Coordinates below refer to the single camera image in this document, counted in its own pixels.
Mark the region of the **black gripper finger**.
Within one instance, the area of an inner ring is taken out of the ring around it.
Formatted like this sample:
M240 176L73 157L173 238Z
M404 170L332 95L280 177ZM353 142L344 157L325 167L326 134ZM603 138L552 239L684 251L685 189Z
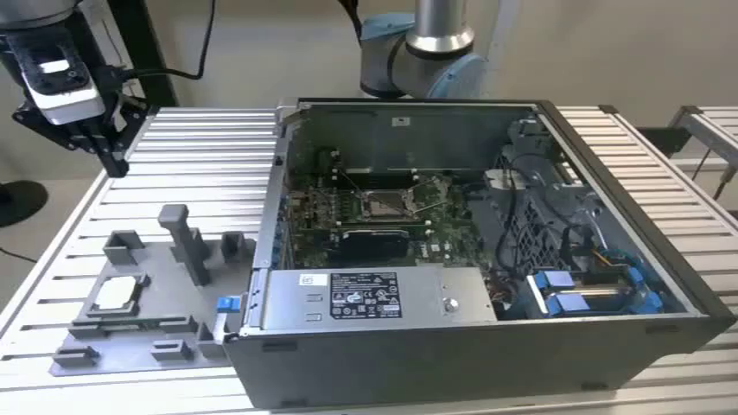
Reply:
M106 165L106 172L110 176L126 176L130 165L126 161L126 151L130 149L134 138L139 133L146 121L146 100L141 97L119 93L118 113L123 119L123 128L114 127L110 136L111 152Z
M107 174L115 175L115 128L110 111L97 117L57 125L47 120L41 109L26 101L15 110L13 119L65 149L83 149L97 155Z

